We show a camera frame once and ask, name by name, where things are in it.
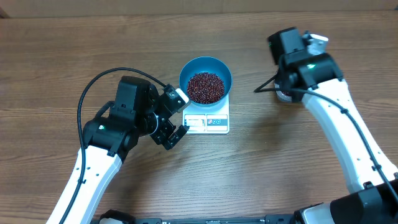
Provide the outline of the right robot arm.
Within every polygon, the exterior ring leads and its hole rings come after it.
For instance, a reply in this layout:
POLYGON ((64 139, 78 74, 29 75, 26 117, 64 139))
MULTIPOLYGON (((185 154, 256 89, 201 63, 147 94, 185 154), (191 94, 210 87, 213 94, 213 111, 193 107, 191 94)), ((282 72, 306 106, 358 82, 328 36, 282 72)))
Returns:
POLYGON ((318 120, 343 170, 347 196, 294 213, 292 223, 397 223, 397 167, 377 145, 348 84, 327 53, 274 56, 276 91, 288 93, 318 120))

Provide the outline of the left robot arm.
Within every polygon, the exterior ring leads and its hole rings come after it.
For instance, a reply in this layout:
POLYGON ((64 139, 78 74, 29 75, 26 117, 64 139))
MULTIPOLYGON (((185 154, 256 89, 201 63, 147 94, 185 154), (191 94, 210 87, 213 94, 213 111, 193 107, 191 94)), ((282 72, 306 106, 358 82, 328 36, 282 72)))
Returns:
POLYGON ((83 147, 48 223, 89 223, 113 177, 129 151, 143 136, 166 150, 187 133, 170 117, 188 106, 188 96, 166 85, 163 94, 149 81, 123 76, 116 98, 107 102, 83 128, 83 147))

